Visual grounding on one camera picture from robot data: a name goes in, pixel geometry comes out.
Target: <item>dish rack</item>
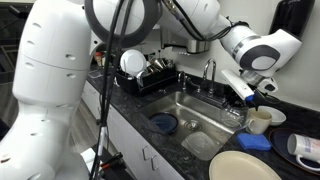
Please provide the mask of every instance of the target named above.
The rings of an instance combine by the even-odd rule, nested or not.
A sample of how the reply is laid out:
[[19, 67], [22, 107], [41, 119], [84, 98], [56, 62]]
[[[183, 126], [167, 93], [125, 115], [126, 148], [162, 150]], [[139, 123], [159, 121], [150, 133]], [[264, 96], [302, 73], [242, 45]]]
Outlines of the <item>dish rack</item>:
[[175, 66], [142, 77], [143, 86], [138, 84], [136, 77], [130, 77], [122, 70], [117, 70], [116, 78], [119, 86], [132, 95], [145, 95], [177, 81]]

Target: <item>blue sponge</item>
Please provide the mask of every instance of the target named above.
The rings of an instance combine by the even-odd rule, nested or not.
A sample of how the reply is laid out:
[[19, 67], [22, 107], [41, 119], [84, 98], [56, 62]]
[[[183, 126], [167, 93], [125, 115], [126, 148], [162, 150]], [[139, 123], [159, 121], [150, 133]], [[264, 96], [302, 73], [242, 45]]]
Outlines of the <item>blue sponge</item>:
[[241, 133], [237, 135], [237, 140], [244, 150], [255, 149], [269, 151], [271, 149], [269, 141], [263, 134]]

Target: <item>sink basin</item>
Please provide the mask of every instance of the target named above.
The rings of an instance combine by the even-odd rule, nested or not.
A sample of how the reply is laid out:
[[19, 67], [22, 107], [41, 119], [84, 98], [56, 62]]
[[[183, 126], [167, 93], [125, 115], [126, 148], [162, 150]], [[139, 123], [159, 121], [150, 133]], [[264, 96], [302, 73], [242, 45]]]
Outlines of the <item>sink basin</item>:
[[170, 136], [180, 144], [188, 135], [203, 132], [216, 142], [219, 147], [215, 149], [219, 150], [234, 133], [234, 130], [220, 121], [218, 107], [182, 92], [175, 92], [152, 102], [142, 107], [140, 112], [148, 118], [159, 112], [174, 115], [178, 119], [178, 126]]

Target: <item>beige plate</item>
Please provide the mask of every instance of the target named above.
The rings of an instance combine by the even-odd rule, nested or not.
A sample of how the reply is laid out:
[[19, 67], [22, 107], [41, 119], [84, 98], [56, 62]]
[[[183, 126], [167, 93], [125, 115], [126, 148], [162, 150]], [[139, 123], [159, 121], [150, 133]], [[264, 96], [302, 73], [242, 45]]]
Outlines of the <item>beige plate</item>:
[[278, 180], [281, 179], [259, 159], [238, 151], [218, 154], [209, 167], [210, 180]]

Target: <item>black granite countertop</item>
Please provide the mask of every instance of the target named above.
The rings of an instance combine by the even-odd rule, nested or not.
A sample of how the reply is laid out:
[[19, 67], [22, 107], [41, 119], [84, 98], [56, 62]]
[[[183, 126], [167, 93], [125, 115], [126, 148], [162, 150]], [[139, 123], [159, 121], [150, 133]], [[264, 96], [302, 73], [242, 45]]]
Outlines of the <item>black granite countertop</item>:
[[[99, 92], [102, 89], [102, 78], [87, 78]], [[150, 123], [148, 119], [139, 113], [139, 109], [155, 100], [158, 100], [170, 93], [180, 91], [180, 84], [172, 84], [165, 88], [164, 91], [152, 92], [148, 95], [138, 97], [132, 96], [120, 87], [114, 86], [111, 99], [112, 106], [185, 178], [189, 180], [207, 180], [209, 179], [210, 161], [202, 161], [197, 159], [189, 151], [183, 148], [172, 137], [163, 135], [158, 131], [157, 127]], [[268, 137], [271, 130], [275, 128], [289, 128], [299, 130], [311, 137], [320, 139], [320, 113], [305, 108], [301, 108], [292, 104], [281, 102], [273, 105], [265, 102], [257, 102], [261, 105], [275, 107], [287, 116], [287, 121], [277, 127], [269, 127], [264, 133]], [[269, 165], [282, 179], [300, 180], [300, 179], [320, 179], [309, 172], [306, 172], [284, 160], [277, 152], [272, 149], [270, 151], [243, 150], [236, 140], [234, 134], [229, 141], [220, 149], [223, 151], [241, 151], [257, 157], [267, 165]]]

